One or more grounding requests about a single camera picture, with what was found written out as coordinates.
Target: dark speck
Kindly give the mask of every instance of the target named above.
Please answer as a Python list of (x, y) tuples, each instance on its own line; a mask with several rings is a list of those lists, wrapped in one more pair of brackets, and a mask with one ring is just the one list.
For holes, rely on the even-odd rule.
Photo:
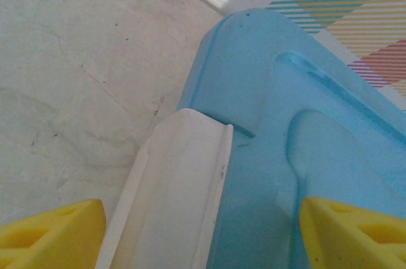
[(242, 143), (242, 144), (240, 144), (240, 145), (237, 145), (237, 148), (240, 148), (240, 147), (247, 147), (249, 145), (249, 143)]

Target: white plastic piece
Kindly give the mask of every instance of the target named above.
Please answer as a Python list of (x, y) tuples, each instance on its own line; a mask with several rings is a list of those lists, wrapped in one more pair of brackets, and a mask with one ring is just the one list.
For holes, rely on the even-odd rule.
[(233, 128), (182, 109), (138, 152), (96, 269), (205, 268)]

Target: pink stripe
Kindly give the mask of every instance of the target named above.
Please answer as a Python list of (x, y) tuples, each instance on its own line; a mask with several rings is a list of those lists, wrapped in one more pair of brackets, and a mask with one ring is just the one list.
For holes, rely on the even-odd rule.
[(406, 56), (406, 51), (404, 53), (394, 53), (394, 52), (375, 52), (375, 53), (371, 53), (369, 56), (377, 56), (377, 55), (381, 55), (381, 56)]
[[(382, 62), (380, 62), (380, 61), (355, 61), (354, 63), (362, 63), (362, 64), (365, 64), (365, 65), (370, 65), (370, 64), (373, 64), (373, 63), (385, 64), (385, 63), (387, 63), (387, 62), (384, 62), (384, 61), (382, 61)], [(404, 61), (404, 62), (393, 62), (393, 61), (390, 61), (390, 64), (392, 64), (392, 63), (394, 63), (394, 64), (405, 64), (406, 61)]]
[(368, 79), (370, 81), (375, 81), (375, 82), (384, 82), (384, 80), (381, 77), (370, 77), (368, 75), (360, 75), (364, 79)]
[(383, 52), (383, 51), (397, 51), (397, 52), (402, 52), (402, 51), (406, 51), (406, 49), (397, 49), (397, 48), (393, 48), (393, 49), (380, 49), (378, 52)]
[(365, 58), (362, 58), (362, 60), (365, 63), (369, 63), (369, 62), (378, 62), (375, 60), (385, 60), (385, 61), (396, 61), (396, 62), (403, 62), (406, 63), (406, 60), (403, 60), (402, 57), (394, 57), (394, 58), (378, 58), (376, 56), (366, 56)]
[(368, 83), (380, 83), (380, 84), (385, 84), (386, 83), (386, 81), (384, 81), (384, 80), (380, 80), (380, 81), (377, 81), (377, 80), (371, 80), (371, 79), (368, 79), (368, 78), (366, 78), (366, 77), (362, 77), (362, 79), (364, 79), (364, 80), (366, 80)]
[(353, 70), (355, 70), (355, 69), (357, 69), (357, 70), (366, 70), (366, 69), (369, 68), (368, 66), (360, 67), (359, 65), (356, 65), (356, 64), (349, 64), (348, 66)]
[(394, 61), (390, 61), (390, 62), (370, 61), (370, 62), (368, 62), (368, 65), (382, 65), (382, 66), (385, 66), (385, 67), (386, 67), (387, 64), (391, 64), (390, 66), (387, 66), (387, 67), (394, 67), (392, 64), (399, 65), (398, 67), (406, 66), (406, 62), (394, 62)]
[[(379, 64), (377, 64), (377, 65), (375, 65), (373, 62), (369, 62), (368, 63), (369, 65), (371, 65), (371, 66), (380, 66), (380, 67), (390, 67), (391, 69), (397, 69), (397, 70), (399, 70), (399, 69), (404, 69), (405, 67), (403, 66), (403, 65), (390, 65), (390, 66), (385, 66), (385, 65), (379, 65)], [(350, 64), (349, 65), (352, 69), (356, 69), (356, 67), (358, 66), (359, 67), (359, 65), (354, 65), (354, 64)]]
[(357, 72), (357, 71), (356, 71), (356, 73), (359, 74), (359, 75), (362, 76), (362, 77), (370, 77), (371, 79), (379, 79), (379, 80), (382, 80), (382, 77), (381, 77), (380, 75), (377, 75), (377, 74), (374, 74), (374, 75), (371, 75), (371, 74), (361, 74), (361, 73), (359, 73), (359, 72)]
[(369, 75), (369, 76), (371, 76), (371, 77), (380, 77), (380, 75), (377, 74), (377, 73), (375, 73), (375, 72), (364, 72), (364, 71), (361, 71), (361, 70), (356, 70), (355, 72), (356, 72), (357, 74)]

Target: recessed slot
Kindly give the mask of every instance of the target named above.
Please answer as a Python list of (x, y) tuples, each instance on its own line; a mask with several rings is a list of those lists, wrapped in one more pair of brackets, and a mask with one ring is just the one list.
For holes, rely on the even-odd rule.
[(331, 204), (330, 208), (337, 213), (349, 213), (352, 211), (352, 208), (345, 206), (344, 204)]
[(67, 216), (72, 214), (73, 212), (75, 212), (76, 209), (75, 208), (70, 208), (70, 209), (62, 209), (60, 211), (57, 212), (58, 216)]
[(386, 223), (358, 225), (358, 228), (378, 244), (406, 244), (406, 231)]
[(44, 228), (26, 228), (16, 230), (0, 239), (0, 249), (29, 248), (34, 245), (44, 234)]
[(8, 265), (14, 262), (13, 259), (10, 258), (0, 258), (0, 269), (6, 269)]

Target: marble floor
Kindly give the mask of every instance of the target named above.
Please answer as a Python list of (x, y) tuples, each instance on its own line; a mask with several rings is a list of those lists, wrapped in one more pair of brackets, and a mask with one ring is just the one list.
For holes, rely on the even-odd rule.
[(88, 198), (109, 220), (220, 19), (198, 0), (0, 0), (0, 225)]

